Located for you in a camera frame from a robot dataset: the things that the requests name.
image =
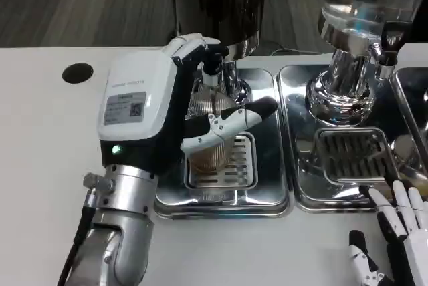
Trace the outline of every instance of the black cable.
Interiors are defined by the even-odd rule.
[[[76,234],[74,235],[73,245],[68,253],[66,262],[62,267],[62,272],[60,275],[60,279],[58,279],[57,286],[64,286],[66,284],[68,274],[72,269],[74,259],[78,254],[79,248],[84,242],[88,231],[90,230],[92,219],[94,218],[95,208],[84,206],[82,208],[82,215],[80,217],[80,222]]]

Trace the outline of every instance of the green indicator light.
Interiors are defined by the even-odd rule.
[[[119,145],[115,145],[112,148],[112,153],[113,154],[120,154],[122,152],[122,147]]]

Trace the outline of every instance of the qr code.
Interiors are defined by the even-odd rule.
[[[142,104],[131,104],[130,117],[139,117],[142,114]]]

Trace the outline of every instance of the floor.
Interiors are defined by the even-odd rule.
[[[261,48],[331,51],[316,30],[322,2],[265,0]],[[0,47],[164,45],[174,30],[171,0],[0,0],[0,9]]]

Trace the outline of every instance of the stainless steel tray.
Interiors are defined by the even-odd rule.
[[[332,180],[326,176],[321,159],[314,158],[316,151],[315,135],[319,129],[337,130],[319,121],[308,111],[306,102],[306,85],[319,73],[327,69],[327,65],[295,65],[287,66],[278,74],[282,103],[282,137],[288,174],[292,177],[294,195],[300,208],[309,212],[352,212],[372,210],[366,198],[359,193],[358,186],[365,184],[379,189],[386,197],[391,197],[390,188],[379,178],[378,172],[373,178],[351,178],[344,176],[340,180]],[[373,69],[368,69],[367,78],[372,89],[376,90],[377,100],[368,120],[361,124],[357,131],[364,128],[377,128],[385,134],[389,145],[407,128],[403,122],[392,89],[388,82],[380,85],[374,78]],[[397,168],[387,167],[398,177]]]
[[[264,96],[279,99],[276,84],[269,72],[262,69],[240,69],[238,76],[249,86],[251,100]],[[284,215],[290,197],[279,115],[278,111],[248,130],[255,146],[253,159],[257,160],[256,185],[238,189],[189,187],[183,160],[169,175],[160,178],[154,205],[156,213],[173,219]]]

